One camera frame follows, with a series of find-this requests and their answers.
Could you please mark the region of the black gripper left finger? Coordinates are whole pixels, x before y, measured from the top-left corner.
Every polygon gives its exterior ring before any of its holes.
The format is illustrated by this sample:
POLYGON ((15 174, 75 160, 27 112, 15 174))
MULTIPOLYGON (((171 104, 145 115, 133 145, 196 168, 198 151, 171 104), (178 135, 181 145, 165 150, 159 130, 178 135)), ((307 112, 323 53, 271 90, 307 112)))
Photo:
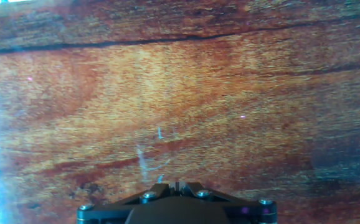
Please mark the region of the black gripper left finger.
POLYGON ((177 183, 157 183, 150 189, 113 203, 88 203, 77 209, 76 224, 106 223, 108 220, 124 222, 139 205, 146 205, 158 199, 174 196, 177 183))

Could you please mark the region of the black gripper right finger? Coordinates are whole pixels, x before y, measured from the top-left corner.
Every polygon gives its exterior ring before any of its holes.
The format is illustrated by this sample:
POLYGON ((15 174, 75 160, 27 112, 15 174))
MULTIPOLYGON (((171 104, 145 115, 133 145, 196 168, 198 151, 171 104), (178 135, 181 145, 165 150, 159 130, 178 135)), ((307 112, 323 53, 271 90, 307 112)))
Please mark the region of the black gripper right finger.
POLYGON ((177 195, 193 198, 204 206, 221 209, 230 220, 242 223, 277 224, 277 203, 267 198, 244 200, 217 190, 204 187, 198 182, 177 182, 177 195))

